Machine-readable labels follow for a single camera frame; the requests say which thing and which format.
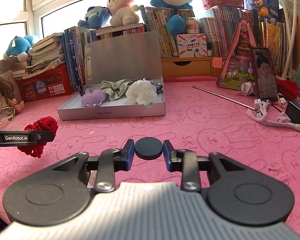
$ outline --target white box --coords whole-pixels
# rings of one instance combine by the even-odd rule
[[[85,46],[86,91],[101,87],[101,82],[150,78],[163,85],[157,32],[135,33]],[[164,93],[151,107],[126,105],[126,97],[105,101],[100,107],[84,107],[76,93],[58,108],[61,120],[85,120],[165,115]]]
[[[179,34],[177,35],[177,40],[179,57],[207,56],[207,40],[205,34]]]

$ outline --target wooden drawer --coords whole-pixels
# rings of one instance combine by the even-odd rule
[[[213,68],[213,76],[214,77],[219,77],[219,74],[221,72],[221,68]]]
[[[162,59],[161,66],[164,79],[211,75],[210,58],[200,58],[200,60]]]

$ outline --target phone screen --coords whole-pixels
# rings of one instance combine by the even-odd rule
[[[276,98],[278,91],[270,51],[251,49],[251,52],[260,99]]]

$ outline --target black adapter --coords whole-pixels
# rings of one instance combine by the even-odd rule
[[[285,113],[292,123],[300,124],[300,105],[296,101],[288,102]]]

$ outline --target bookshelf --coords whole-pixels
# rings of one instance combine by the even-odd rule
[[[212,66],[213,57],[161,58],[162,77],[218,77],[221,68]]]

